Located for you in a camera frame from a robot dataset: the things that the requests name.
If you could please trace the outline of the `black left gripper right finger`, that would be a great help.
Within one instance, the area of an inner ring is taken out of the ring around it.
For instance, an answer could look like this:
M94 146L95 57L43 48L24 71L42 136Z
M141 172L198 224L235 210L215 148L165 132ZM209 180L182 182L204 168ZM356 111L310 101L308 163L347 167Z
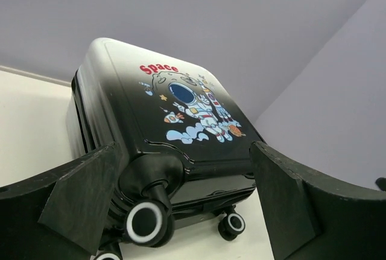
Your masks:
M275 259L385 259L385 192L296 162L263 142L250 158Z

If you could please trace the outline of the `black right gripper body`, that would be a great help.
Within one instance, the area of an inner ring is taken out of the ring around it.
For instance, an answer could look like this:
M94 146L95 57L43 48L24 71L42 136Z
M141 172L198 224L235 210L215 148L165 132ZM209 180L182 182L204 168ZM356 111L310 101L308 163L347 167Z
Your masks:
M380 178L376 179L375 184L381 191L386 191L386 178L385 177L380 177Z

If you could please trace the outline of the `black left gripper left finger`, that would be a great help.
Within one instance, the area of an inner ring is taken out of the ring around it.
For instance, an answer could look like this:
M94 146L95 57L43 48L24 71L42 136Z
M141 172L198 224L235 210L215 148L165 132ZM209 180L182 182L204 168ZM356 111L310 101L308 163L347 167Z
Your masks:
M90 259L119 176L115 142L1 187L1 259Z

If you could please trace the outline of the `black hard-shell suitcase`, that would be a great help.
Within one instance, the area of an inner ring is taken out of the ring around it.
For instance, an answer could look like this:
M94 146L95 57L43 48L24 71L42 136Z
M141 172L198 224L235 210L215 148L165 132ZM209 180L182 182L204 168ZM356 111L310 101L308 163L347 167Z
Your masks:
M233 241L236 205L255 190L249 149L261 136L207 69L107 37L93 40L71 81L66 123L75 157L115 143L119 174L95 259L120 244L158 248L218 218Z

